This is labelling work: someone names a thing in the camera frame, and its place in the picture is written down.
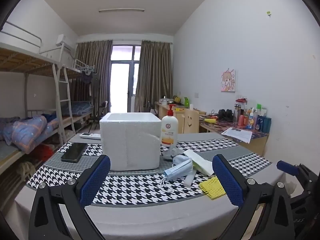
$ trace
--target black phone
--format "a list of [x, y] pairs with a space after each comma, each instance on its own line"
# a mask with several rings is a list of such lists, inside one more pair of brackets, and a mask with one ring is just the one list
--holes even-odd
[[62, 155], [61, 161], [68, 163], [77, 163], [80, 160], [86, 148], [86, 143], [73, 143], [68, 148], [68, 150], [66, 150], [65, 154]]

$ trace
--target metal bolt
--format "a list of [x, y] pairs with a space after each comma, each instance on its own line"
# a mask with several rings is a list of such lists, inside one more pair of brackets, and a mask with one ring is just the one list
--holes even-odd
[[253, 184], [256, 183], [256, 181], [255, 181], [254, 179], [252, 179], [252, 178], [247, 179], [247, 182], [248, 182], [250, 185], [253, 185]]
[[278, 186], [279, 188], [283, 188], [283, 187], [284, 187], [284, 184], [283, 184], [282, 182], [278, 182], [278, 183], [277, 183], [277, 186]]
[[40, 183], [39, 188], [44, 188], [45, 187], [45, 182]]
[[75, 184], [76, 183], [76, 180], [75, 179], [69, 179], [68, 180], [68, 184], [69, 185], [73, 185], [73, 184]]

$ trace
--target window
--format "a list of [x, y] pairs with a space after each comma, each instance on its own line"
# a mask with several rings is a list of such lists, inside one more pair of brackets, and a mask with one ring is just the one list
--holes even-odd
[[131, 110], [131, 97], [136, 94], [141, 46], [114, 45], [111, 53], [110, 110]]

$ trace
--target styrofoam box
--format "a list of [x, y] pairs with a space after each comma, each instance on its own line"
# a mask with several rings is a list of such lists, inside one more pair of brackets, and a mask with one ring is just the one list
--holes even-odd
[[100, 132], [112, 171], [159, 167], [161, 120], [152, 113], [108, 113], [100, 120]]

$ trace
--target brown curtain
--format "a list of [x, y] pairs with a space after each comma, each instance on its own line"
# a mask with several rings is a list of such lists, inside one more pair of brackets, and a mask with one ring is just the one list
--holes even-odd
[[169, 43], [142, 42], [134, 102], [135, 112], [146, 112], [148, 101], [154, 105], [164, 95], [172, 98], [171, 68]]
[[[112, 41], [92, 41], [79, 43], [75, 58], [89, 66], [94, 66], [95, 73], [100, 79], [99, 92], [93, 94], [94, 113], [102, 102], [108, 101], [108, 112], [110, 111], [110, 78], [111, 78], [111, 48]], [[90, 101], [89, 84], [81, 81], [81, 78], [71, 81], [71, 100]]]

